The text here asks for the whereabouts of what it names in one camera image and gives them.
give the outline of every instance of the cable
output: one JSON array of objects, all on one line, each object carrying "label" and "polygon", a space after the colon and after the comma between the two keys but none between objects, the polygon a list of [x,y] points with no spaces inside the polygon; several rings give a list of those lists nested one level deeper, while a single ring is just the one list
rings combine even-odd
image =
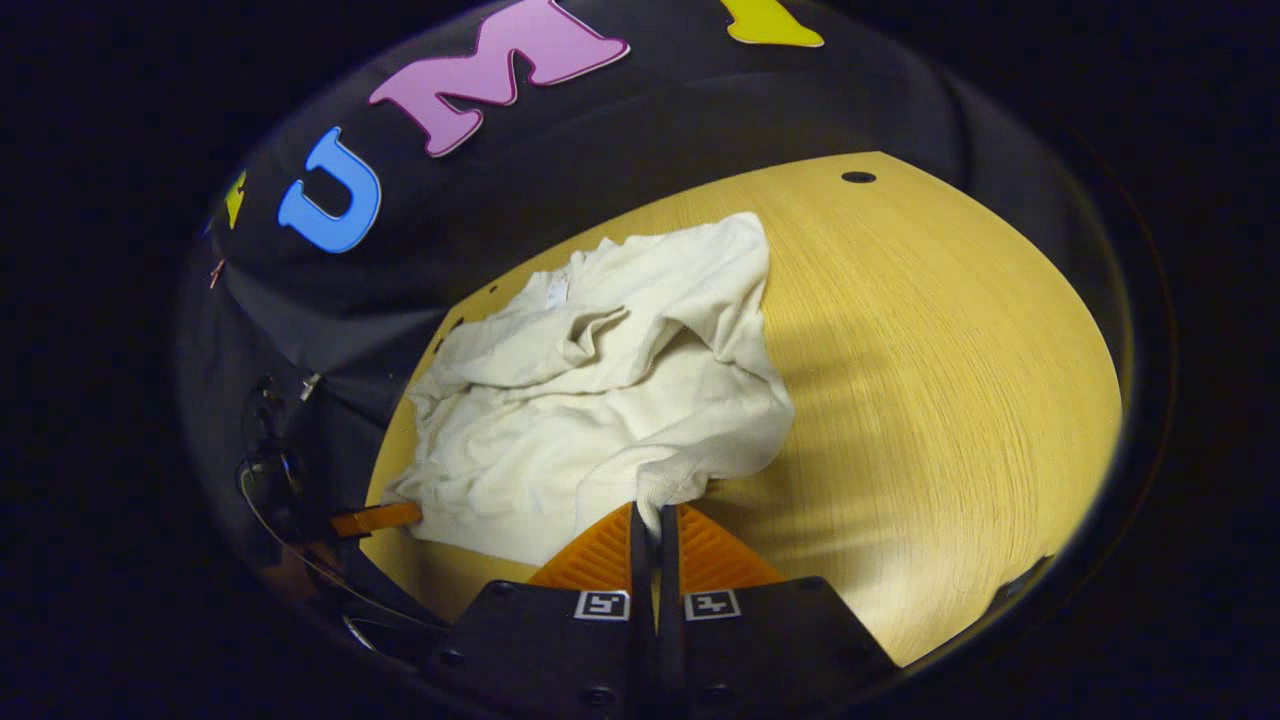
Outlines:
[{"label": "cable", "polygon": [[378,602],[378,601],[375,601],[372,598],[369,598],[369,597],[361,594],[358,591],[356,591],[355,588],[352,588],[351,585],[348,585],[346,582],[343,582],[343,579],[339,575],[337,575],[335,573],[330,573],[329,570],[321,568],[320,565],[317,565],[317,564],[307,560],[301,552],[298,552],[297,550],[294,550],[292,544],[284,542],[280,538],[280,536],[275,534],[275,530],[266,523],[266,519],[262,518],[262,514],[257,511],[257,506],[253,505],[253,501],[250,500],[250,497],[248,497],[248,492],[244,489],[244,475],[246,475],[246,473],[253,478],[255,483],[257,482],[257,474],[253,473],[253,465],[250,464],[250,461],[248,461],[247,457],[244,459],[244,471],[239,474],[239,480],[236,484],[239,487],[241,497],[244,498],[244,502],[248,505],[248,509],[253,512],[253,516],[257,518],[257,521],[262,525],[262,529],[265,529],[268,533],[270,533],[271,537],[275,538],[275,542],[280,543],[280,547],[283,547],[284,550],[288,550],[294,557],[297,557],[298,560],[301,560],[302,562],[305,562],[308,568],[311,568],[316,573],[320,573],[321,575],[324,575],[330,583],[338,585],[339,588],[349,592],[351,594],[353,594],[358,600],[362,600],[362,601],[367,602],[369,605],[372,605],[374,607],[378,607],[379,610],[381,610],[384,612],[388,612],[390,615],[396,615],[397,618],[408,620],[410,623],[413,623],[415,625],[421,625],[424,628],[431,628],[431,629],[435,629],[435,630],[448,630],[449,629],[449,628],[445,628],[444,625],[434,625],[431,623],[424,623],[424,621],[419,620],[417,618],[412,618],[412,616],[406,615],[406,614],[403,614],[403,612],[401,612],[398,610],[392,610],[390,607],[387,607],[385,605],[383,605],[383,603],[380,603],[380,602]]}]

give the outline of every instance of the pink letter m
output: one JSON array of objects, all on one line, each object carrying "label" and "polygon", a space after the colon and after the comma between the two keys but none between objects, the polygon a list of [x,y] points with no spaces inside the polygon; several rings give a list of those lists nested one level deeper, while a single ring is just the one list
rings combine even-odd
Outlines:
[{"label": "pink letter m", "polygon": [[470,58],[417,60],[369,96],[390,100],[426,132],[426,154],[447,155],[484,120],[479,110],[460,113],[442,95],[493,105],[516,101],[516,53],[534,67],[529,82],[556,85],[618,60],[630,51],[622,40],[604,38],[553,0],[521,0],[485,18]]}]

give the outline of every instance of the wooden surface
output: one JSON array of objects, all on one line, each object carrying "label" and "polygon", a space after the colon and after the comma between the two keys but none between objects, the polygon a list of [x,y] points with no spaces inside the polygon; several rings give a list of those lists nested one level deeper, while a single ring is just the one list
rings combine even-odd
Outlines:
[{"label": "wooden surface", "polygon": [[[849,170],[878,179],[845,182]],[[1066,543],[1102,483],[1121,414],[1107,348],[1070,284],[946,183],[863,152],[685,191],[479,288],[445,318],[417,372],[458,319],[500,309],[531,272],[575,250],[742,210],[769,238],[765,338],[796,420],[769,468],[712,482],[695,506],[782,574],[826,577],[890,656],[910,662]],[[415,442],[402,400],[370,503]],[[447,619],[485,582],[535,570],[404,530],[361,548]]]}]

